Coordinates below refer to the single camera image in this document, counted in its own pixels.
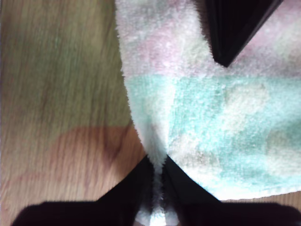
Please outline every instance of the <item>black object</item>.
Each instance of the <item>black object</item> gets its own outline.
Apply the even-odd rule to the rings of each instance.
[[[283,0],[206,0],[214,60],[228,67]]]
[[[13,226],[132,226],[139,208],[151,213],[153,167],[145,157],[95,202],[45,202],[25,208]],[[192,181],[169,157],[163,168],[165,205],[182,226],[297,226],[301,214],[274,203],[222,203]]]

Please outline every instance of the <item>wooden floor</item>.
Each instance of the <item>wooden floor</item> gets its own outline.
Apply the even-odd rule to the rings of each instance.
[[[1,1],[1,225],[45,200],[95,200],[144,156],[113,0]],[[275,196],[301,209],[300,193]]]

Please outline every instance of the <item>terry cloth towel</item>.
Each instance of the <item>terry cloth towel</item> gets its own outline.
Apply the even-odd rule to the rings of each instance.
[[[229,68],[214,62],[194,0],[116,6],[131,114],[155,167],[150,224],[166,223],[166,154],[220,200],[301,190],[300,0],[285,0]]]

